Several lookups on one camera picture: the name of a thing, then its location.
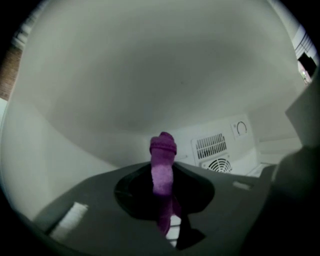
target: fan vent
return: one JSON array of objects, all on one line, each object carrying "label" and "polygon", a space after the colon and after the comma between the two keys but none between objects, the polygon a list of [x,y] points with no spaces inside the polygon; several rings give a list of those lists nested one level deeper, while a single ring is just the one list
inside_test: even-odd
[{"label": "fan vent", "polygon": [[213,156],[227,149],[225,137],[222,133],[199,138],[195,142],[195,150],[198,160]]},{"label": "fan vent", "polygon": [[230,162],[224,158],[217,158],[213,160],[207,169],[217,173],[230,173],[232,171]]}]

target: purple object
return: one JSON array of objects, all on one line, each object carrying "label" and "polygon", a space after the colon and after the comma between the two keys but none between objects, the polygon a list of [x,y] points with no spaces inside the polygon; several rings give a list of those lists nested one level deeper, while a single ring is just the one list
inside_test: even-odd
[{"label": "purple object", "polygon": [[153,194],[157,197],[159,205],[157,225],[166,235],[170,229],[171,216],[174,213],[180,215],[180,206],[172,193],[172,165],[177,154],[174,138],[167,132],[161,132],[159,137],[151,139],[150,153]]}]

